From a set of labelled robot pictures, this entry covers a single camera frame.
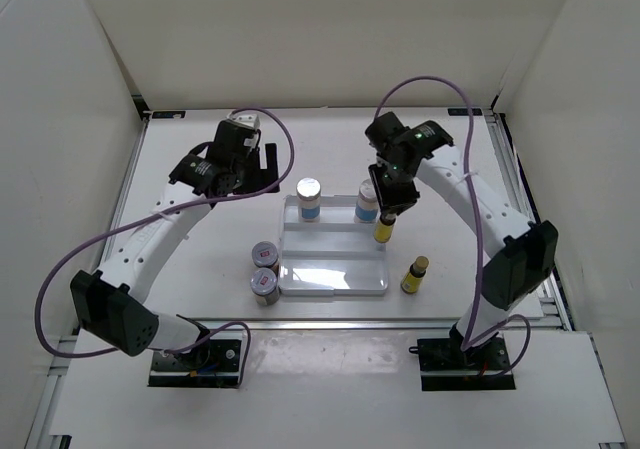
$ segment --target bottle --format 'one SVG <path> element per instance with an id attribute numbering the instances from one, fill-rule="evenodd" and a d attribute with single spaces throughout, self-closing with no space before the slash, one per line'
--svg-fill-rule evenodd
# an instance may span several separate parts
<path id="1" fill-rule="evenodd" d="M 373 231 L 373 238 L 381 244 L 389 242 L 389 239 L 391 239 L 391 233 L 393 232 L 393 225 L 395 223 L 395 214 L 381 214 L 380 219 L 378 219 L 378 223 L 376 224 L 376 228 Z"/>
<path id="2" fill-rule="evenodd" d="M 311 177 L 298 181 L 298 214 L 306 222 L 317 221 L 320 217 L 320 183 Z"/>
<path id="3" fill-rule="evenodd" d="M 271 269 L 258 269 L 251 278 L 251 291 L 256 302 L 261 306 L 270 306 L 280 299 L 278 277 Z"/>
<path id="4" fill-rule="evenodd" d="M 278 272 L 278 248 L 273 242 L 262 241 L 253 246 L 251 258 L 256 267 L 266 267 Z"/>
<path id="5" fill-rule="evenodd" d="M 371 179 L 362 181 L 356 201 L 356 222 L 373 222 L 378 216 L 378 199 Z"/>
<path id="6" fill-rule="evenodd" d="M 420 284 L 429 267 L 429 259 L 424 256 L 418 256 L 416 261 L 411 264 L 407 274 L 400 283 L 400 289 L 407 294 L 415 294 L 420 289 Z"/>

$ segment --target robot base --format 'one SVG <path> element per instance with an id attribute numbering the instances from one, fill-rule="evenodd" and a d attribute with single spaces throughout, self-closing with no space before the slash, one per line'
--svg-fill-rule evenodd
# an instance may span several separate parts
<path id="1" fill-rule="evenodd" d="M 509 367 L 504 339 L 494 337 L 474 354 L 472 364 L 461 362 L 460 351 L 451 349 L 451 339 L 418 339 L 409 348 L 420 362 L 423 391 L 503 391 L 516 388 L 512 374 L 495 377 Z"/>
<path id="2" fill-rule="evenodd" d="M 238 385 L 241 339 L 211 339 L 209 357 L 199 371 L 185 366 L 171 355 L 154 352 L 149 387 L 203 387 L 228 389 Z"/>

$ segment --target cable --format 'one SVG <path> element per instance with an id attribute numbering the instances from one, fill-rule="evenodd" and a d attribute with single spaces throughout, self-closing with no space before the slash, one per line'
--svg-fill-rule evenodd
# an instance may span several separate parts
<path id="1" fill-rule="evenodd" d="M 380 104 L 378 104 L 378 107 L 376 108 L 376 113 L 374 115 L 374 119 L 376 119 L 379 115 L 380 112 L 382 111 L 382 108 L 385 106 L 386 102 L 389 100 L 389 98 L 400 88 L 406 86 L 407 84 L 410 84 L 412 82 L 416 82 L 416 81 L 435 81 L 435 82 L 441 82 L 442 84 L 445 84 L 447 86 L 449 86 L 451 89 L 453 89 L 455 92 L 458 93 L 458 95 L 460 96 L 460 98 L 463 100 L 464 105 L 467 109 L 467 116 L 469 117 L 469 129 L 467 132 L 467 140 L 465 141 L 465 145 L 464 145 L 464 152 L 463 152 L 463 156 L 462 156 L 462 165 L 463 165 L 463 171 L 465 174 L 470 174 L 471 170 L 470 170 L 470 153 L 471 153 L 471 139 L 473 137 L 473 130 L 474 130 L 474 120 L 473 120 L 473 107 L 471 106 L 471 100 L 469 99 L 469 97 L 465 94 L 465 92 L 455 83 L 449 81 L 448 79 L 442 78 L 442 77 L 438 77 L 438 76 L 415 76 L 415 77 L 411 77 L 409 79 L 406 79 L 404 81 L 402 81 L 401 83 L 397 84 L 396 86 L 394 86 L 389 92 L 387 92 L 387 94 L 382 98 L 382 101 L 380 102 Z M 505 321 L 501 322 L 500 324 L 496 324 L 496 326 L 488 329 L 487 331 L 485 331 L 481 336 L 478 336 L 476 338 L 474 338 L 473 340 L 471 339 L 471 334 L 473 334 L 473 328 L 475 327 L 476 324 L 476 320 L 478 318 L 478 311 L 480 309 L 480 298 L 482 296 L 482 267 L 483 267 L 483 255 L 484 255 L 484 237 L 482 234 L 482 217 L 480 215 L 480 207 L 478 206 L 478 196 L 476 194 L 476 189 L 475 186 L 473 185 L 473 177 L 466 177 L 466 182 L 467 182 L 467 188 L 469 189 L 469 195 L 470 195 L 470 199 L 471 199 L 471 208 L 473 210 L 473 221 L 475 224 L 475 229 L 476 229 L 476 280 L 475 280 L 475 288 L 474 288 L 474 293 L 473 293 L 473 303 L 471 305 L 471 314 L 469 315 L 469 324 L 467 325 L 467 330 L 465 331 L 464 337 L 462 339 L 462 345 L 460 346 L 460 349 L 464 352 L 467 349 L 469 349 L 474 342 L 477 342 L 478 340 L 482 339 L 482 336 L 486 336 L 488 335 L 490 332 L 495 331 L 496 328 L 498 327 L 503 327 L 507 322 L 509 322 L 510 320 L 512 320 L 512 318 L 516 318 L 516 319 L 522 319 L 525 322 L 525 325 L 527 326 L 527 336 L 526 336 L 526 340 L 525 340 L 525 346 L 523 348 L 523 351 L 520 353 L 520 355 L 518 356 L 518 358 L 516 359 L 516 361 L 511 365 L 511 367 L 506 371 L 508 372 L 509 370 L 513 369 L 522 359 L 522 357 L 524 356 L 524 353 L 527 349 L 527 347 L 529 346 L 529 339 L 531 338 L 531 324 L 529 324 L 529 321 L 526 320 L 526 318 L 524 316 L 522 316 L 521 314 L 514 314 L 513 316 L 507 318 Z"/>
<path id="2" fill-rule="evenodd" d="M 93 352 L 85 352 L 85 353 L 73 353 L 73 352 L 62 352 L 57 350 L 55 347 L 51 346 L 51 344 L 49 344 L 49 342 L 47 341 L 45 335 L 44 335 L 44 330 L 42 328 L 42 305 L 44 302 L 44 297 L 47 293 L 47 289 L 49 288 L 49 285 L 51 284 L 51 281 L 53 280 L 53 278 L 56 276 L 56 274 L 60 271 L 60 269 L 62 269 L 62 267 L 67 264 L 67 262 L 69 262 L 71 259 L 73 259 L 76 255 L 78 255 L 80 252 L 84 251 L 85 249 L 91 247 L 92 245 L 103 241 L 105 239 L 108 239 L 111 236 L 115 236 L 116 234 L 120 234 L 122 232 L 126 232 L 129 231 L 131 229 L 135 229 L 136 227 L 140 227 L 140 226 L 144 226 L 146 224 L 149 224 L 157 219 L 160 219 L 162 217 L 165 216 L 169 216 L 177 211 L 180 211 L 182 209 L 188 209 L 190 207 L 195 207 L 195 206 L 200 206 L 203 204 L 219 204 L 222 202 L 229 202 L 229 201 L 239 201 L 242 199 L 249 199 L 252 197 L 256 197 L 256 196 L 260 196 L 262 194 L 266 194 L 269 191 L 271 191 L 272 189 L 274 189 L 276 186 L 278 186 L 291 172 L 291 169 L 293 168 L 293 162 L 295 160 L 295 148 L 293 145 L 293 139 L 291 137 L 291 134 L 289 133 L 289 130 L 287 129 L 287 127 L 284 125 L 284 123 L 278 118 L 278 116 L 276 116 L 275 114 L 273 114 L 271 111 L 269 111 L 268 109 L 263 109 L 260 107 L 243 107 L 241 109 L 235 109 L 234 111 L 232 111 L 230 113 L 230 116 L 233 116 L 235 114 L 238 114 L 239 112 L 246 112 L 246 111 L 252 111 L 252 112 L 260 112 L 262 114 L 265 114 L 267 116 L 269 116 L 271 119 L 273 119 L 273 121 L 280 127 L 280 129 L 282 129 L 282 132 L 284 133 L 285 137 L 287 138 L 287 142 L 289 144 L 289 151 L 290 151 L 290 156 L 289 156 L 289 164 L 287 165 L 287 168 L 285 169 L 284 173 L 282 174 L 282 176 L 280 176 L 276 181 L 274 181 L 272 184 L 269 184 L 267 187 L 265 187 L 264 189 L 261 189 L 259 191 L 256 192 L 252 192 L 249 194 L 241 194 L 241 195 L 235 195 L 235 196 L 227 196 L 227 197 L 212 197 L 210 199 L 202 199 L 199 201 L 192 201 L 192 202 L 186 202 L 184 204 L 178 204 L 176 206 L 172 206 L 169 209 L 166 209 L 162 212 L 158 212 L 158 213 L 154 213 L 150 216 L 144 217 L 138 221 L 132 222 L 130 224 L 126 224 L 122 227 L 118 227 L 116 229 L 111 229 L 103 234 L 97 235 L 95 237 L 92 237 L 91 239 L 83 242 L 82 244 L 80 244 L 78 247 L 76 247 L 75 249 L 71 250 L 67 255 L 65 255 L 62 259 L 60 259 L 60 261 L 58 261 L 58 263 L 53 266 L 53 269 L 51 269 L 51 271 L 49 272 L 49 274 L 47 274 L 47 277 L 45 277 L 42 286 L 40 286 L 40 290 L 38 291 L 38 295 L 36 297 L 36 303 L 35 303 L 35 309 L 34 309 L 34 323 L 35 323 L 35 329 L 36 329 L 36 336 L 38 337 L 38 341 L 40 342 L 40 344 L 42 345 L 42 347 L 49 353 L 52 354 L 56 357 L 64 357 L 64 358 L 68 358 L 68 359 L 83 359 L 83 358 L 87 358 L 87 357 L 95 357 L 95 356 L 101 356 L 103 354 L 109 354 L 112 352 L 117 351 L 118 349 L 116 349 L 115 347 L 111 347 L 108 349 L 101 349 L 99 351 L 93 351 Z M 243 322 L 239 322 L 239 321 L 233 321 L 233 324 L 235 325 L 243 325 L 243 327 L 245 327 L 247 329 L 247 332 L 249 330 L 248 326 L 246 324 L 244 324 Z M 193 344 L 192 346 L 190 346 L 191 348 L 196 347 L 197 345 L 200 345 L 202 343 L 205 342 L 205 340 L 208 340 L 209 337 L 211 337 L 213 334 L 216 334 L 217 332 L 219 332 L 221 329 L 217 329 L 215 332 L 212 331 L 212 333 L 205 339 L 202 338 L 199 341 L 197 341 L 195 344 Z M 251 340 L 251 336 L 249 335 L 247 338 L 247 343 L 249 343 Z M 245 360 L 247 357 L 248 351 L 245 352 Z"/>
<path id="3" fill-rule="evenodd" d="M 525 325 L 525 327 L 527 329 L 527 332 L 526 332 L 526 334 L 524 336 L 524 344 L 522 345 L 522 349 L 520 350 L 520 354 L 518 354 L 518 357 L 516 357 L 515 361 L 513 361 L 511 363 L 511 365 L 509 365 L 509 367 L 507 367 L 506 369 L 503 369 L 502 371 L 498 372 L 497 374 L 491 374 L 491 375 L 488 375 L 488 376 L 487 375 L 483 375 L 483 377 L 500 377 L 500 376 L 504 376 L 509 371 L 512 371 L 514 367 L 516 367 L 518 364 L 520 364 L 520 361 L 522 361 L 522 358 L 524 357 L 525 353 L 527 352 L 527 349 L 529 349 L 529 343 L 531 342 L 531 323 L 529 322 L 529 319 L 524 317 L 522 314 L 512 314 L 511 316 L 507 317 L 504 321 L 496 324 L 493 327 L 490 327 L 489 329 L 484 331 L 479 336 L 474 337 L 469 342 L 469 345 L 472 346 L 473 344 L 475 344 L 476 342 L 481 340 L 483 337 L 488 336 L 489 334 L 495 332 L 496 330 L 502 329 L 509 322 L 511 322 L 511 321 L 513 321 L 515 319 L 520 319 L 522 322 L 524 322 L 524 325 Z"/>
<path id="4" fill-rule="evenodd" d="M 175 355 L 175 354 L 180 354 L 182 352 L 190 351 L 191 349 L 198 347 L 200 344 L 204 344 L 219 332 L 222 332 L 232 326 L 241 326 L 244 328 L 245 331 L 247 331 L 247 346 L 244 350 L 244 356 L 242 356 L 242 363 L 240 364 L 240 375 L 238 376 L 238 384 L 236 385 L 236 387 L 240 387 L 240 385 L 242 384 L 242 380 L 244 379 L 244 370 L 247 367 L 247 356 L 249 355 L 249 349 L 251 349 L 251 329 L 249 329 L 249 326 L 247 326 L 247 324 L 242 321 L 227 322 L 226 324 L 221 325 L 217 329 L 212 329 L 211 331 L 209 331 L 209 334 L 201 337 L 190 346 L 186 346 L 181 349 L 166 350 L 164 352 L 166 352 L 167 354 Z"/>

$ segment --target yellow bottle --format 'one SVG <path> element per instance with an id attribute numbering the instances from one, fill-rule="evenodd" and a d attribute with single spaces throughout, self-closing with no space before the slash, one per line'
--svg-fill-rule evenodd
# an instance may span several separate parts
<path id="1" fill-rule="evenodd" d="M 373 238 L 381 243 L 385 244 L 391 239 L 391 233 L 393 232 L 393 225 L 396 223 L 395 214 L 383 214 L 378 219 L 375 230 L 373 231 Z"/>
<path id="2" fill-rule="evenodd" d="M 418 292 L 422 279 L 424 279 L 424 275 L 427 273 L 427 267 L 429 267 L 429 259 L 424 256 L 416 258 L 416 262 L 411 264 L 407 274 L 402 279 L 400 289 L 407 294 L 415 294 Z"/>

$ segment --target blue label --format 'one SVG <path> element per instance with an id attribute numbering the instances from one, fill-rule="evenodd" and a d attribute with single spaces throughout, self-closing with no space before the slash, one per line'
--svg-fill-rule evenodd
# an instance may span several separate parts
<path id="1" fill-rule="evenodd" d="M 305 209 L 304 207 L 301 207 L 300 215 L 303 219 L 315 219 L 320 215 L 320 206 L 313 209 Z"/>
<path id="2" fill-rule="evenodd" d="M 358 216 L 361 221 L 365 221 L 365 222 L 374 221 L 377 215 L 378 215 L 378 209 L 365 211 L 364 209 L 362 209 L 360 206 L 356 204 L 356 216 Z"/>

